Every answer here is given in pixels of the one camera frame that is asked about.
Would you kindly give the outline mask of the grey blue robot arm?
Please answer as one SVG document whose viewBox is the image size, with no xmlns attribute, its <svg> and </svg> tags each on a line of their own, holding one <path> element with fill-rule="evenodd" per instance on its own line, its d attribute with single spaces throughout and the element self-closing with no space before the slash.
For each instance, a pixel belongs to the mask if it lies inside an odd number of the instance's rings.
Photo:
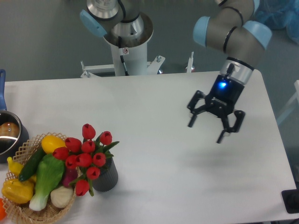
<svg viewBox="0 0 299 224">
<path fill-rule="evenodd" d="M 137 0 L 89 0 L 80 12 L 84 26 L 110 45 L 117 76 L 149 75 L 158 68 L 147 61 L 147 43 L 153 34 L 151 19 L 140 11 Z M 272 32 L 251 17 L 259 7 L 257 0 L 219 0 L 221 11 L 214 18 L 203 16 L 193 29 L 194 41 L 227 54 L 225 63 L 210 92 L 195 92 L 188 104 L 192 114 L 189 127 L 197 116 L 209 112 L 221 119 L 224 135 L 239 131 L 245 112 L 235 104 L 250 79 Z"/>
</svg>

